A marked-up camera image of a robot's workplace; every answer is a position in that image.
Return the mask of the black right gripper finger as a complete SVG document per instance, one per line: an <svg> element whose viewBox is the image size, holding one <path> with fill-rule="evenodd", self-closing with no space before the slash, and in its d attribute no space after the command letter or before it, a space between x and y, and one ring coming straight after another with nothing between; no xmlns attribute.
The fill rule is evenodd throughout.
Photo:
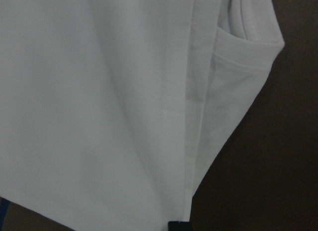
<svg viewBox="0 0 318 231"><path fill-rule="evenodd" d="M169 221L168 231L191 231L191 222Z"/></svg>

